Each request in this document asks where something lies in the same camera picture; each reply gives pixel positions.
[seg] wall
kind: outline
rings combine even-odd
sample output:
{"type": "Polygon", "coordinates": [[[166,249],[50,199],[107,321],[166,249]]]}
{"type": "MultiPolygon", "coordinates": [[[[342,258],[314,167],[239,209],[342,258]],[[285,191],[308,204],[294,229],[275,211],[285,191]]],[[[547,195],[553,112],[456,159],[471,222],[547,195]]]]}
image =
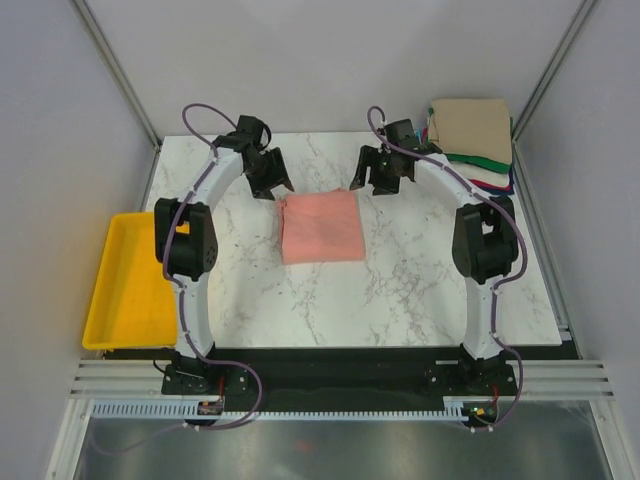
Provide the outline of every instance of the wall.
{"type": "Polygon", "coordinates": [[[0,15],[0,471],[43,478],[109,218],[152,150],[65,0],[0,15]]]}
{"type": "MultiPolygon", "coordinates": [[[[517,117],[580,1],[88,3],[164,136],[194,101],[278,132],[363,131],[371,104],[424,121],[443,96],[505,97],[517,117]]],[[[226,131],[212,117],[197,124],[226,131]]]]}
{"type": "Polygon", "coordinates": [[[584,353],[640,453],[640,3],[601,2],[520,142],[584,353]]]}

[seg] yellow bin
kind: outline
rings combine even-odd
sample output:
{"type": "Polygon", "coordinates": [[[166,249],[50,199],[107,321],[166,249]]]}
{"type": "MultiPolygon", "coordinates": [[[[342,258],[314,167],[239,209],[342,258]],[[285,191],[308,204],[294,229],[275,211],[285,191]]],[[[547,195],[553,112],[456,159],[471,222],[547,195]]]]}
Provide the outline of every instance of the yellow bin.
{"type": "Polygon", "coordinates": [[[176,310],[155,257],[153,213],[111,219],[82,345],[89,350],[172,346],[176,310]]]}

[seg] marble tabletop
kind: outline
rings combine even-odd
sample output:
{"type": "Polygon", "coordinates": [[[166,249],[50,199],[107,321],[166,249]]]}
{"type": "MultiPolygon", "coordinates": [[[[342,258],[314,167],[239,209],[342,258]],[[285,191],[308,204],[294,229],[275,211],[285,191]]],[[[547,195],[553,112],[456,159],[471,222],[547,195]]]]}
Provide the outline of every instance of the marble tabletop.
{"type": "MultiPolygon", "coordinates": [[[[296,193],[348,188],[370,133],[276,134],[296,193]]],[[[166,137],[146,204],[193,182],[208,147],[166,137]]],[[[283,187],[276,197],[287,194],[283,187]]],[[[255,200],[237,179],[213,213],[219,256],[209,281],[209,317],[219,347],[458,345],[466,326],[465,288],[451,258],[453,216],[407,179],[400,193],[357,191],[364,262],[284,266],[274,202],[255,200]]],[[[516,345],[561,342],[522,209],[529,249],[525,276],[504,287],[501,336],[516,345]]]]}

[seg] towel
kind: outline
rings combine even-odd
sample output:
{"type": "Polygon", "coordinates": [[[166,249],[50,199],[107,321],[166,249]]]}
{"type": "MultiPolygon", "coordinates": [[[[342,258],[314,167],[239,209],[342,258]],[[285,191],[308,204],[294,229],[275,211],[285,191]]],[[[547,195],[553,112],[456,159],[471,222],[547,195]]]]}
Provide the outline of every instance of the towel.
{"type": "Polygon", "coordinates": [[[450,161],[498,173],[511,168],[511,119],[502,99],[442,99],[432,102],[429,141],[450,161]]]}
{"type": "Polygon", "coordinates": [[[285,265],[365,259],[354,192],[288,195],[276,205],[285,265]]]}

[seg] folded pink cloth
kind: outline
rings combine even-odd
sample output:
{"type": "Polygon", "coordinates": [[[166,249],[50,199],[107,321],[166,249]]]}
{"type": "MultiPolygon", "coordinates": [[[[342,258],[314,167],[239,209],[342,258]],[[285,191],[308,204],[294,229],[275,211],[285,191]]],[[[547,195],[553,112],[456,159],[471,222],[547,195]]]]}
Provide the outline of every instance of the folded pink cloth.
{"type": "Polygon", "coordinates": [[[277,207],[285,265],[364,260],[364,237],[353,192],[288,195],[277,207]]]}

